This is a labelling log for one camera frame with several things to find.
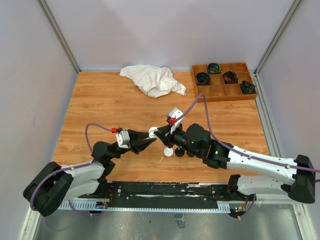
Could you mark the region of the white round charging case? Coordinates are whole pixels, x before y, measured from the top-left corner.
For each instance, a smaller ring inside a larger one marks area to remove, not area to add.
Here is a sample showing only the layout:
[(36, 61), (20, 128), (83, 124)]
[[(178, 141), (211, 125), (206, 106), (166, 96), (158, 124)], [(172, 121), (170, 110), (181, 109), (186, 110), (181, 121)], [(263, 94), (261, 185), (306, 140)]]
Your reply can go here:
[(155, 134), (155, 131), (157, 131), (158, 128), (156, 126), (153, 126), (151, 127), (149, 130), (148, 130), (148, 137), (151, 138), (151, 139), (154, 139), (156, 138), (156, 134)]

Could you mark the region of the black charging case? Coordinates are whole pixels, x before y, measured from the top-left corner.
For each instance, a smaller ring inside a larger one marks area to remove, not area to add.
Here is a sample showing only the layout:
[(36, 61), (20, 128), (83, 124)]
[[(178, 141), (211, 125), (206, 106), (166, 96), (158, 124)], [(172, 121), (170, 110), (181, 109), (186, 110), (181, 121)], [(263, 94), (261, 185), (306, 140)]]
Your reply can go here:
[(177, 147), (174, 153), (177, 157), (183, 157), (185, 155), (185, 150), (180, 147)]
[(190, 152), (187, 152), (187, 155), (189, 156), (189, 157), (194, 157), (195, 155), (193, 155), (192, 153), (190, 153)]

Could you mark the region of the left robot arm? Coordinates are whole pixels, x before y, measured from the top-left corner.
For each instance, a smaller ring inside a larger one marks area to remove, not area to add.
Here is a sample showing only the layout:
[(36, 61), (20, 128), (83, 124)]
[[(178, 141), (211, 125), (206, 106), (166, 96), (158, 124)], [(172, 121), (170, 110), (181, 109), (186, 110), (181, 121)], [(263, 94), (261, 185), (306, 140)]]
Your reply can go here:
[(108, 176), (115, 163), (127, 152), (139, 154), (156, 140), (151, 132), (116, 129), (116, 142), (98, 141), (91, 150), (92, 160), (69, 166), (49, 162), (27, 185), (23, 197), (33, 211), (43, 217), (53, 214), (62, 203), (85, 194), (101, 198), (107, 185), (101, 182)]

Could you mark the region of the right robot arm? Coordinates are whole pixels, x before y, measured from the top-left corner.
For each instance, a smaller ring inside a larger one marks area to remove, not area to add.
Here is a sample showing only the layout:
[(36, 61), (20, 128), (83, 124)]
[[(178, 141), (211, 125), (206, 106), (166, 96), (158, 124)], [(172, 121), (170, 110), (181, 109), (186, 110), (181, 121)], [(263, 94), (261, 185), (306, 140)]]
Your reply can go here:
[(253, 194), (287, 195), (304, 204), (313, 204), (316, 200), (316, 170), (305, 155), (281, 158), (248, 151), (212, 139), (210, 132), (197, 123), (187, 130), (171, 125), (152, 127), (149, 135), (158, 137), (167, 148), (180, 147), (202, 159), (208, 167), (245, 170), (260, 175), (230, 176), (226, 193), (232, 200)]

